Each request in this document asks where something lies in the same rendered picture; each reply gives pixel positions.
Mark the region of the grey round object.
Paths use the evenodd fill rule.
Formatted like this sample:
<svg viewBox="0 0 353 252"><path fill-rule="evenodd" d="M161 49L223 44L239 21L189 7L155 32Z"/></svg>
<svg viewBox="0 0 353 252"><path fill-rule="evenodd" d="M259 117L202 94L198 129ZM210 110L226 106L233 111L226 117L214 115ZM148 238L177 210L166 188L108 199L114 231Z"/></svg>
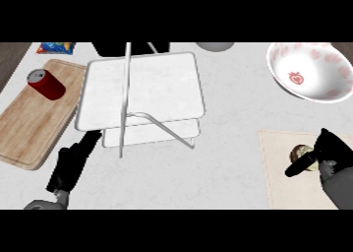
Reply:
<svg viewBox="0 0 353 252"><path fill-rule="evenodd" d="M198 42L197 45L210 52L223 52L233 46L232 42Z"/></svg>

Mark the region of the beige placemat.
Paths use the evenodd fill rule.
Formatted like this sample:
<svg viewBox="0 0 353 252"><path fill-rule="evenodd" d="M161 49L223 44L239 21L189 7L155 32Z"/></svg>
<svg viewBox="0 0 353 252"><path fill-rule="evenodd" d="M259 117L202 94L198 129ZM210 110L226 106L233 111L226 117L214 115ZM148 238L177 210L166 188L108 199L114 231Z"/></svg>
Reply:
<svg viewBox="0 0 353 252"><path fill-rule="evenodd" d="M269 205L275 210L353 210L353 150L319 135L260 131Z"/></svg>

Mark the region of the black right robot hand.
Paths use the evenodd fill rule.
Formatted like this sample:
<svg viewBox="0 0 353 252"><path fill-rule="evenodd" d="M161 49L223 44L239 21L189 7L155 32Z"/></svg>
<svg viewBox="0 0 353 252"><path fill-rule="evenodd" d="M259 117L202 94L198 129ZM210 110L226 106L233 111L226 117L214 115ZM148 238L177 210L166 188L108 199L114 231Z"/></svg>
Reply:
<svg viewBox="0 0 353 252"><path fill-rule="evenodd" d="M321 165L325 160L335 161L335 171L353 166L353 150L325 128L321 129L312 148L313 151L291 162L285 170L288 177L298 175L315 162Z"/></svg>

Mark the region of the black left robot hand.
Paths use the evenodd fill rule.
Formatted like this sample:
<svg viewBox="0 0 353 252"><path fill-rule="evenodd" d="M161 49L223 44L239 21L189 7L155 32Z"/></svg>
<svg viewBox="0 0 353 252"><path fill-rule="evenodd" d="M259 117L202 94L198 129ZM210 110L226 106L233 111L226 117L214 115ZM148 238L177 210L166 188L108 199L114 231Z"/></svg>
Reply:
<svg viewBox="0 0 353 252"><path fill-rule="evenodd" d="M74 143L70 148L59 149L56 165L46 185L47 192L73 190L101 137L99 130L87 131L78 143Z"/></svg>

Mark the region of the wooden cutting board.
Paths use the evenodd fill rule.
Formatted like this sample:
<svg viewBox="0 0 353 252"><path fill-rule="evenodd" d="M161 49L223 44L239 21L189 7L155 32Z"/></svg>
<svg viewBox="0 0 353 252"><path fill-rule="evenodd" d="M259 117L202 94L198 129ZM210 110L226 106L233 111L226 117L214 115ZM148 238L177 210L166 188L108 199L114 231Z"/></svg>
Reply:
<svg viewBox="0 0 353 252"><path fill-rule="evenodd" d="M49 100L25 86L0 114L0 160L34 170L43 165L70 123L83 86L86 67L50 59L45 69L65 86L65 94Z"/></svg>

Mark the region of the black appliance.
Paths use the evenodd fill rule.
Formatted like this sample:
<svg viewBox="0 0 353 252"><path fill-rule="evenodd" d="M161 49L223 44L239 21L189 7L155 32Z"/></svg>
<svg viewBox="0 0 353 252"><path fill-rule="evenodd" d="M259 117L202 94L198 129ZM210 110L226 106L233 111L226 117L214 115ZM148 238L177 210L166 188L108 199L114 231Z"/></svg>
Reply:
<svg viewBox="0 0 353 252"><path fill-rule="evenodd" d="M124 57L124 42L93 42L93 47L102 57ZM145 55L154 53L167 53L170 51L169 42L133 42L132 55Z"/></svg>

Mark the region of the white tiered shelf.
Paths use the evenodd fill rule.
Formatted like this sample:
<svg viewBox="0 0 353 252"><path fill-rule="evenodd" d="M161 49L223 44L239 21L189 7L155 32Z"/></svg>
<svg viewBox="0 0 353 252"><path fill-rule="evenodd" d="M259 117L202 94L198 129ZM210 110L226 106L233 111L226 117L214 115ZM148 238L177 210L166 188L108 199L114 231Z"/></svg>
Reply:
<svg viewBox="0 0 353 252"><path fill-rule="evenodd" d="M87 63L76 129L101 130L104 147L176 140L194 148L204 114L194 53L129 54Z"/></svg>

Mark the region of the brown cupcake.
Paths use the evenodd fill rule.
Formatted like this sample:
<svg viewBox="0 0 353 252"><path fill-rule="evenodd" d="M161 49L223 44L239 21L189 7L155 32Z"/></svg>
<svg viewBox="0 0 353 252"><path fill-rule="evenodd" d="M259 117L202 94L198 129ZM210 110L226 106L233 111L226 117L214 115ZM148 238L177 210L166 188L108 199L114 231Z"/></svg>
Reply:
<svg viewBox="0 0 353 252"><path fill-rule="evenodd" d="M291 153L290 153L290 160L291 162L295 162L298 158L306 154L313 151L313 148L307 145L295 145ZM309 167L307 171L318 171L318 162L315 162Z"/></svg>

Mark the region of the red soda can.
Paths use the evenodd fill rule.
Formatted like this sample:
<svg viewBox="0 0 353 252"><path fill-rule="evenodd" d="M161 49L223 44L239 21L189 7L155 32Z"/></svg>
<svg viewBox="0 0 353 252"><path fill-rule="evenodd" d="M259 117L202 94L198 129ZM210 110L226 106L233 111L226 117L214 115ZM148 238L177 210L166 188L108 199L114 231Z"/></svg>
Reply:
<svg viewBox="0 0 353 252"><path fill-rule="evenodd" d="M49 99L56 100L65 94L65 86L52 75L49 70L36 69L27 77L28 85Z"/></svg>

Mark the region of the white strawberry print bowl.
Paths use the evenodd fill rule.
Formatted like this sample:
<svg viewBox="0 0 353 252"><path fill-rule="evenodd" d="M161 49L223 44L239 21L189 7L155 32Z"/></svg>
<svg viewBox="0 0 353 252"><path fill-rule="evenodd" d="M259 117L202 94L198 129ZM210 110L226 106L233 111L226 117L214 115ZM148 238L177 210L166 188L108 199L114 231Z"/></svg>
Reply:
<svg viewBox="0 0 353 252"><path fill-rule="evenodd" d="M329 42L273 42L266 61L279 85L300 98L337 103L353 95L353 66Z"/></svg>

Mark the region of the blue snack packet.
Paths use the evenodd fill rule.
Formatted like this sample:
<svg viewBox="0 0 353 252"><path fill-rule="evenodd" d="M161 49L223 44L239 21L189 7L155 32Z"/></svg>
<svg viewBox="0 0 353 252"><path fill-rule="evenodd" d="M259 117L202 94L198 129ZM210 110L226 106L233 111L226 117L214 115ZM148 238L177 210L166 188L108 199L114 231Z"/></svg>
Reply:
<svg viewBox="0 0 353 252"><path fill-rule="evenodd" d="M43 42L37 54L73 54L74 42Z"/></svg>

